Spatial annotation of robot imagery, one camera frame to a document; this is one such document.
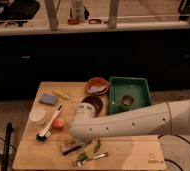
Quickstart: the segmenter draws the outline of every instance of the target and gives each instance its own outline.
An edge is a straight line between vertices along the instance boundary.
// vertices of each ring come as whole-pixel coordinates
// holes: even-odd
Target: white plastic container
[[[72,0],[72,18],[78,19],[79,22],[85,22],[84,5],[82,0]]]
[[[29,114],[29,119],[36,125],[42,125],[46,122],[46,110],[43,107],[35,107]]]

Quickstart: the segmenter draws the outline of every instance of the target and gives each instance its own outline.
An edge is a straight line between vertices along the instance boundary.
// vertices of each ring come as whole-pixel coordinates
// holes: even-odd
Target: green tray
[[[111,77],[109,89],[109,114],[124,112],[121,100],[124,95],[131,95],[134,103],[130,110],[151,105],[148,82],[144,78]]]

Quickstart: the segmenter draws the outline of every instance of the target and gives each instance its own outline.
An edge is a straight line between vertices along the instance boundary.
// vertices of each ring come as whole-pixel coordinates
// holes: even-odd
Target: black cabinet
[[[95,76],[190,88],[190,29],[0,36],[0,99],[33,98],[41,81]]]

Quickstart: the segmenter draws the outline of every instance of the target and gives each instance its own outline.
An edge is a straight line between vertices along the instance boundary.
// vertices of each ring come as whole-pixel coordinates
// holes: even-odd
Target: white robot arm
[[[183,134],[190,135],[190,100],[176,101],[95,118],[95,108],[80,103],[70,133],[81,142],[94,137]]]

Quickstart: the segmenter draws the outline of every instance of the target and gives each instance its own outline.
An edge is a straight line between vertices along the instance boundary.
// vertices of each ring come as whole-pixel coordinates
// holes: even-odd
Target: white lid
[[[38,125],[43,124],[46,119],[46,111],[43,107],[35,107],[29,114],[29,119]]]

